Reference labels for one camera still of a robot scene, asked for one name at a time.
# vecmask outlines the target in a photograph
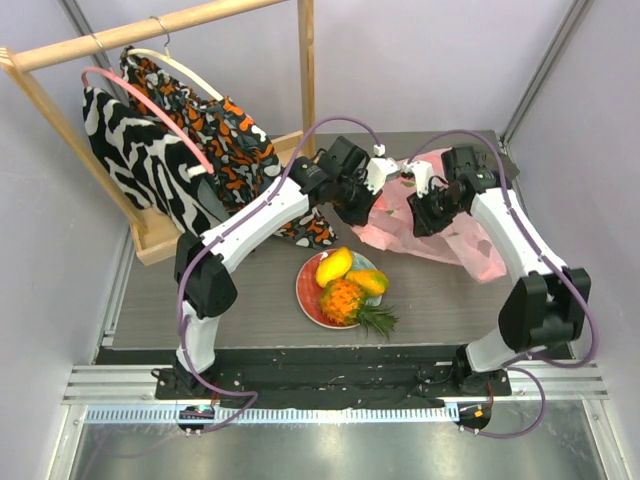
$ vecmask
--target plate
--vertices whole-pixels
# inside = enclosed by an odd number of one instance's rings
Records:
[[[344,330],[348,328],[355,328],[359,323],[354,325],[338,325],[334,321],[328,319],[322,310],[320,309],[320,295],[322,294],[322,287],[316,283],[316,270],[320,262],[327,258],[334,250],[327,250],[326,252],[318,253],[311,257],[302,266],[298,277],[296,278],[296,297],[298,297],[298,303],[304,314],[309,319],[320,325],[321,327],[331,328],[334,330]],[[375,270],[376,267],[371,263],[364,255],[360,255],[357,252],[351,252],[353,255],[353,265],[351,270]],[[367,305],[378,306],[382,301],[382,295],[377,297],[371,297],[367,299]]]

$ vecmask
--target clothes hanger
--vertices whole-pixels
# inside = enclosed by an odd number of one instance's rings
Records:
[[[163,55],[162,53],[155,52],[153,50],[149,50],[147,48],[132,48],[131,50],[129,50],[126,53],[126,56],[145,55],[145,56],[148,56],[148,57],[154,57],[154,58],[166,63],[167,65],[173,67],[174,69],[176,69],[177,71],[179,71],[180,73],[182,73],[183,75],[188,77],[190,80],[193,81],[193,83],[195,83],[200,88],[202,88],[202,90],[204,90],[207,93],[207,95],[209,95],[214,100],[216,100],[218,102],[224,100],[224,97],[222,95],[220,95],[220,93],[216,89],[214,89],[211,85],[209,85],[207,82],[205,82],[202,77],[200,77],[198,74],[196,74],[190,68],[185,67],[180,62],[177,62],[173,58],[171,58],[171,54],[169,53],[169,43],[171,43],[171,36],[169,35],[169,30],[167,30],[167,27],[164,25],[164,22],[162,20],[160,20],[160,18],[154,17],[154,16],[151,16],[149,18],[153,18],[153,19],[157,20],[158,23],[160,23],[160,26],[162,27],[162,29],[164,30],[164,33],[167,34],[167,41],[164,44],[164,51],[165,51],[166,55]]]
[[[102,43],[95,37],[95,35],[93,35],[93,38],[95,39],[95,41],[98,44],[98,46],[102,50],[104,50],[104,47],[103,47]],[[200,151],[200,149],[191,141],[189,136],[186,133],[184,133],[182,131],[182,129],[180,127],[178,127],[175,124],[175,122],[173,120],[171,120],[169,118],[169,116],[162,111],[162,109],[160,109],[160,107],[158,107],[149,98],[147,98],[146,95],[144,95],[143,93],[139,92],[138,90],[136,90],[135,87],[133,87],[132,85],[130,85],[129,83],[127,83],[123,79],[121,79],[118,75],[116,75],[113,72],[113,70],[112,71],[108,71],[108,70],[104,70],[104,69],[98,68],[98,67],[85,67],[85,69],[82,70],[81,78],[82,78],[82,84],[85,86],[85,88],[89,86],[89,81],[87,80],[87,74],[89,72],[98,73],[98,74],[102,75],[103,77],[111,80],[113,83],[117,84],[118,86],[124,88],[130,95],[132,95],[132,96],[136,97],[138,100],[140,100],[145,105],[145,107],[147,107],[149,110],[151,110],[160,120],[162,120],[164,122],[164,124],[167,127],[169,127],[169,129],[173,133],[175,133],[180,138],[180,140],[182,140],[185,143],[185,145],[196,156],[196,158],[202,164],[202,166],[205,168],[205,170],[208,173],[213,173],[213,165],[211,165],[209,160],[207,160],[207,158]]]

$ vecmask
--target hanger hook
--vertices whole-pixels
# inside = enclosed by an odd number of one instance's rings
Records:
[[[171,35],[169,35],[169,29],[164,24],[164,22],[162,20],[160,20],[160,17],[156,17],[155,15],[151,15],[149,18],[153,18],[154,20],[157,20],[158,23],[160,24],[160,26],[162,27],[162,29],[164,30],[164,33],[167,35],[167,41],[164,44],[164,48],[166,50],[169,47],[169,44],[171,43]]]
[[[98,47],[100,47],[100,51],[104,52],[104,45],[102,45],[102,42],[100,40],[98,40],[98,37],[96,37],[95,33],[92,33],[91,36],[93,37],[93,39],[96,41],[96,43],[98,44]]]

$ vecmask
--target pink hanger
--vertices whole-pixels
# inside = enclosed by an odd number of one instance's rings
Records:
[[[189,147],[189,150],[191,150],[193,152],[193,154],[196,156],[198,161],[207,170],[207,172],[208,173],[213,173],[213,165],[211,165],[209,160],[206,159],[206,157],[202,154],[200,149],[198,147],[196,147],[196,145],[191,141],[191,139],[187,136],[187,134],[184,133],[180,129],[180,127],[178,127],[175,124],[175,122],[168,117],[168,115],[166,113],[164,113],[155,103],[153,103],[143,93],[140,93],[132,85],[130,85],[127,82],[125,82],[123,79],[121,79],[115,73],[109,72],[107,70],[103,70],[102,68],[98,68],[98,67],[86,67],[82,71],[82,77],[81,78],[82,78],[82,83],[83,83],[83,85],[85,87],[89,86],[89,81],[87,80],[87,73],[89,73],[89,72],[99,73],[103,77],[106,77],[109,80],[111,80],[112,82],[117,83],[122,88],[124,88],[127,92],[129,92],[131,95],[133,95],[138,100],[140,100],[142,103],[144,103],[144,105],[149,110],[151,110],[160,120],[162,120],[164,122],[164,124],[167,127],[169,127],[171,129],[171,131],[173,133],[175,133],[185,143],[185,145],[187,147]]]

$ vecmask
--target white hanger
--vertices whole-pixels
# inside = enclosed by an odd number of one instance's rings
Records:
[[[146,56],[149,56],[149,57],[154,57],[154,58],[166,63],[167,65],[175,68],[177,71],[179,71],[180,73],[184,74],[185,76],[187,76],[189,79],[191,79],[193,81],[193,83],[195,83],[200,88],[202,88],[202,90],[204,90],[214,100],[216,100],[218,102],[222,101],[224,99],[224,97],[222,95],[220,95],[220,93],[218,93],[218,91],[216,89],[214,89],[211,85],[209,85],[207,82],[205,82],[202,77],[200,77],[198,74],[196,74],[193,70],[191,70],[191,69],[185,67],[184,65],[182,65],[180,62],[177,62],[173,58],[171,58],[171,55],[169,55],[169,47],[168,47],[169,42],[171,42],[171,37],[169,36],[169,31],[164,26],[164,23],[162,22],[162,20],[160,20],[158,17],[151,17],[151,18],[155,18],[160,23],[162,28],[164,29],[164,32],[167,34],[167,43],[164,44],[164,49],[165,49],[166,55],[163,55],[162,53],[154,52],[153,50],[148,50],[146,48],[132,48],[131,50],[129,50],[127,52],[127,56],[130,56],[130,55],[146,55]]]

